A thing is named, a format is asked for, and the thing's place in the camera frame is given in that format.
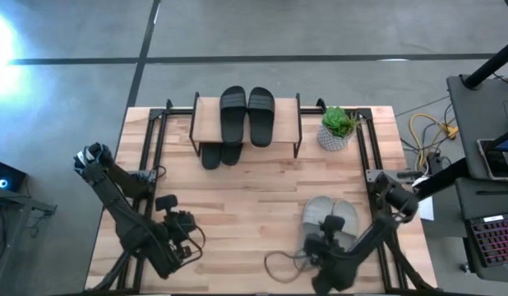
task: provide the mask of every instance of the gray floor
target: gray floor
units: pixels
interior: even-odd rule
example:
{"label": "gray floor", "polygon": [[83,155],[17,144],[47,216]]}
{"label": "gray floor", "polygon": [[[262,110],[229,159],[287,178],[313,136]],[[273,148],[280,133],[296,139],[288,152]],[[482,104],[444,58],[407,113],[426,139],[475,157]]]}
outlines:
{"label": "gray floor", "polygon": [[[126,58],[141,50],[152,0],[0,0],[0,57]],[[508,43],[502,0],[164,0],[149,57],[494,53]],[[239,84],[303,104],[392,105],[400,114],[445,97],[446,77],[484,61],[286,62],[147,65],[137,106],[191,105]],[[0,160],[30,175],[30,192],[58,212],[40,235],[23,238],[2,294],[78,292],[85,283],[101,205],[72,171],[72,156],[102,141],[116,149],[134,65],[0,66]],[[508,65],[499,71],[508,75]],[[409,118],[442,118],[443,99],[397,118],[413,143]],[[417,119],[419,135],[428,124]],[[432,138],[434,130],[429,131]],[[460,140],[442,144],[452,161]],[[409,167],[414,155],[406,152]],[[457,238],[427,234],[439,287],[508,295],[508,284],[465,275]]]}

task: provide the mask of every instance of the succulent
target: succulent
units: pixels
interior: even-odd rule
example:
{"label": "succulent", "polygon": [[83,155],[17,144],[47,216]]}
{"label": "succulent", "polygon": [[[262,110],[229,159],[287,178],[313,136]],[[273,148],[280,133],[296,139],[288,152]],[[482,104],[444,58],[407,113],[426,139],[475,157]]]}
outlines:
{"label": "succulent", "polygon": [[329,128],[333,136],[345,137],[354,131],[358,120],[347,115],[340,107],[329,107],[321,123]]}

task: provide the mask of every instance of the wooden table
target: wooden table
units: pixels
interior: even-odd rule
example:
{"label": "wooden table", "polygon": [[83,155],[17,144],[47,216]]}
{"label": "wooden table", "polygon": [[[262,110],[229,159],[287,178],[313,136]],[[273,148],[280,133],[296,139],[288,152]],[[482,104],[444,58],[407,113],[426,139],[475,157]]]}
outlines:
{"label": "wooden table", "polygon": [[[370,108],[384,168],[405,169],[393,109],[386,106]],[[149,110],[131,108],[127,112],[117,156],[117,163],[124,169],[138,168]],[[280,284],[266,274],[263,257],[268,251],[297,250],[302,209],[312,197],[327,195],[334,200],[343,198],[353,203],[359,214],[360,232],[371,223],[356,137],[343,151],[323,150],[316,142],[321,116],[303,115],[302,148],[297,159],[293,158],[290,144],[273,144],[267,148],[245,144],[237,165],[204,170],[188,139],[190,119],[187,115],[169,116],[161,160],[167,173],[158,181],[155,195],[175,194],[179,200],[178,209],[189,210],[195,215],[207,237],[204,256],[167,280],[160,279],[147,262],[141,292],[314,293],[310,279],[316,271],[300,275],[291,284]],[[363,127],[363,131],[370,165],[374,167],[367,128]],[[150,163],[154,142],[151,147]],[[163,216],[164,212],[154,211],[155,220],[161,221]],[[402,251],[415,270],[425,281],[436,286],[419,217],[400,226],[398,236]],[[194,232],[192,237],[201,243],[199,234]],[[87,288],[103,278],[121,251],[113,219],[104,212]],[[388,262],[394,277],[390,253]],[[273,257],[269,265],[276,275],[290,276],[295,272],[293,263],[286,258]],[[128,284],[131,283],[132,277],[129,276]],[[376,252],[359,267],[354,286],[344,292],[383,292]]]}

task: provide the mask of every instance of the shoe rack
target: shoe rack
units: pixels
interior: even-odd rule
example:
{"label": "shoe rack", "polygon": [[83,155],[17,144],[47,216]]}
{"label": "shoe rack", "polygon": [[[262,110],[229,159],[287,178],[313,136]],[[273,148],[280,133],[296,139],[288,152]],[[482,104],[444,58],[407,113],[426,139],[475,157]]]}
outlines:
{"label": "shoe rack", "polygon": [[[275,117],[271,143],[293,144],[294,158],[298,157],[302,144],[302,118],[300,94],[295,98],[275,98]],[[202,97],[196,92],[190,123],[190,142],[197,156],[201,155],[200,143],[220,143],[219,97]],[[250,143],[251,128],[248,114],[243,124],[243,143]]]}

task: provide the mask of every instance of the phone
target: phone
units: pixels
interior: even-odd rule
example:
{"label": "phone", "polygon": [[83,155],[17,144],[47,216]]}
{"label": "phone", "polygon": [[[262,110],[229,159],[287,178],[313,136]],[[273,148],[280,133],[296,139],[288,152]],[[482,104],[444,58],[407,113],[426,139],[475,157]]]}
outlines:
{"label": "phone", "polygon": [[480,152],[487,174],[492,180],[508,180],[508,163],[504,152],[488,150],[493,140],[477,140],[478,151]]}

